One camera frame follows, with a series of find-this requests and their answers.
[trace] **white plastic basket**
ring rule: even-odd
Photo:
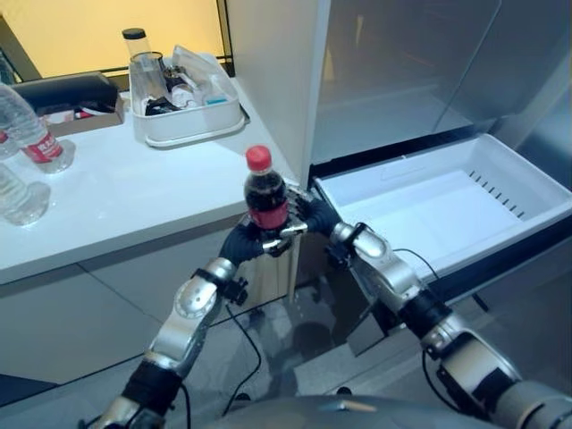
[[[488,134],[318,183],[344,221],[443,274],[572,214],[572,193]],[[430,278],[423,261],[400,257]]]
[[[211,139],[242,128],[244,116],[240,111],[239,97],[231,80],[215,57],[209,54],[200,55],[221,69],[223,79],[226,80],[223,83],[225,88],[232,88],[232,91],[224,91],[229,98],[228,101],[156,116],[133,112],[133,127],[138,140],[153,147],[178,146]],[[168,65],[170,59],[165,58],[164,62]]]

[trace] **white drawer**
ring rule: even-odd
[[[345,222],[367,223],[393,248],[416,251],[440,276],[572,214],[570,191],[488,134],[316,184]],[[423,261],[400,257],[433,280]]]

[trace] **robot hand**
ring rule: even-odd
[[[329,238],[341,221],[326,203],[298,187],[288,186],[288,200],[290,215],[281,229],[263,230],[246,214],[226,238],[219,257],[228,259],[235,266],[263,254],[278,257],[290,248],[293,237],[308,231]]]
[[[300,188],[289,186],[288,191],[290,203],[298,219],[305,224],[305,231],[319,232],[330,238],[333,228],[341,222],[335,210],[321,199],[315,198]],[[282,233],[282,236],[284,237],[288,233],[290,232],[287,229]]]

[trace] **yellow wall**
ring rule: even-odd
[[[0,13],[43,77],[127,65],[129,27],[165,56],[175,43],[223,54],[216,0],[0,0]]]

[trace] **cola bottle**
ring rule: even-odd
[[[244,197],[254,223],[263,230],[279,230],[288,221],[288,199],[282,176],[272,168],[266,146],[253,146],[246,153],[250,175]]]

